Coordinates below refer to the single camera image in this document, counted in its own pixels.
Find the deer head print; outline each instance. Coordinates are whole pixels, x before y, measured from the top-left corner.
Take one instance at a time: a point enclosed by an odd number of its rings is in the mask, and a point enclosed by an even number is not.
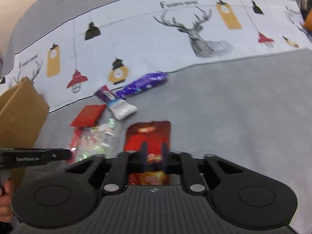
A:
[[[196,20],[193,22],[192,28],[185,27],[182,23],[178,23],[175,17],[172,17],[172,22],[167,21],[165,19],[165,15],[167,11],[165,11],[160,20],[153,16],[153,18],[161,23],[164,26],[171,26],[177,28],[179,32],[187,33],[190,39],[191,46],[193,51],[197,57],[201,58],[211,58],[215,55],[223,56],[233,50],[233,46],[226,41],[207,41],[203,40],[200,36],[199,32],[203,30],[202,24],[210,20],[212,11],[209,9],[209,14],[207,14],[204,10],[200,9],[199,7],[195,6],[200,11],[203,12],[203,16],[199,17],[196,14]]]
[[[37,77],[37,75],[39,74],[39,72],[41,70],[43,60],[41,61],[40,64],[39,64],[39,62],[37,62],[37,60],[35,60],[35,62],[37,63],[37,69],[35,71],[32,70],[32,78],[31,79],[29,78],[29,80],[32,82],[32,84],[34,84],[34,80],[35,80],[35,78]],[[19,72],[17,78],[14,77],[15,83],[19,83],[20,82],[20,78],[19,78],[20,75],[21,75],[21,71]]]

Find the metal pin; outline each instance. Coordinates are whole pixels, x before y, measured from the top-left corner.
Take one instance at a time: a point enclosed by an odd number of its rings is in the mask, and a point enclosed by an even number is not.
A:
[[[204,157],[207,157],[207,158],[210,158],[210,157],[214,157],[214,156],[216,156],[216,155],[214,155],[214,154],[204,154]]]
[[[107,184],[104,186],[104,190],[107,192],[116,192],[119,189],[119,186],[116,184]]]
[[[193,184],[190,186],[190,190],[193,192],[202,192],[205,190],[205,187],[201,184]]]

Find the clear plastic bag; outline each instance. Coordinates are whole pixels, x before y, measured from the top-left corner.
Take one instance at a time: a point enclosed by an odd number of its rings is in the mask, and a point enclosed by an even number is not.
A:
[[[106,158],[113,158],[120,127],[121,124],[117,119],[110,118],[107,123],[85,128],[76,149],[74,162],[97,154],[105,154]]]

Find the orange object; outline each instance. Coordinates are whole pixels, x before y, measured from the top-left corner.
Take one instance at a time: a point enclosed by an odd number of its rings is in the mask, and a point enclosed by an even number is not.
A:
[[[303,24],[303,27],[305,27],[306,29],[312,31],[312,9],[310,10],[310,12],[308,13],[305,22]]]
[[[94,127],[105,108],[106,105],[86,105],[70,126],[81,128]]]
[[[124,151],[139,151],[143,142],[147,143],[146,163],[161,162],[162,145],[166,143],[170,148],[169,121],[137,123],[128,128]],[[168,175],[163,171],[134,173],[129,175],[128,184],[130,185],[166,185]]]

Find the antler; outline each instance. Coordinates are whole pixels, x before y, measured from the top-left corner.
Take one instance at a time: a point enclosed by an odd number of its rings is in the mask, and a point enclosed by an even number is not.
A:
[[[31,80],[32,83],[34,82],[34,79],[36,78],[36,76],[39,74],[41,70],[43,60],[41,61],[41,64],[39,64],[37,60],[35,60],[35,62],[37,63],[37,70],[36,71],[32,70],[32,80]]]
[[[20,79],[19,79],[20,74],[21,74],[21,71],[18,73],[18,78],[17,78],[17,80],[16,80],[15,77],[14,77],[15,83],[19,83],[19,81],[20,81]]]
[[[190,29],[188,29],[187,27],[185,27],[183,24],[177,23],[176,20],[175,20],[175,17],[172,17],[172,23],[171,23],[170,21],[165,20],[165,15],[166,15],[166,13],[167,13],[167,11],[165,11],[165,12],[161,15],[160,20],[158,20],[158,19],[157,19],[156,17],[154,17],[154,16],[153,16],[153,18],[154,18],[157,22],[161,23],[161,24],[164,25],[164,26],[177,27],[178,29],[185,30],[185,31],[190,30]]]
[[[199,16],[197,16],[196,14],[194,14],[197,20],[195,20],[195,22],[193,23],[194,26],[193,26],[192,30],[194,30],[194,31],[196,31],[196,32],[199,32],[199,31],[202,30],[201,24],[204,23],[204,22],[206,22],[206,21],[208,21],[208,20],[211,18],[212,11],[211,11],[211,9],[209,9],[209,15],[207,15],[206,11],[202,10],[201,8],[199,8],[199,7],[197,7],[197,6],[195,6],[195,7],[198,8],[199,10],[201,10],[201,11],[204,13],[204,15],[202,16],[202,18],[200,18]]]

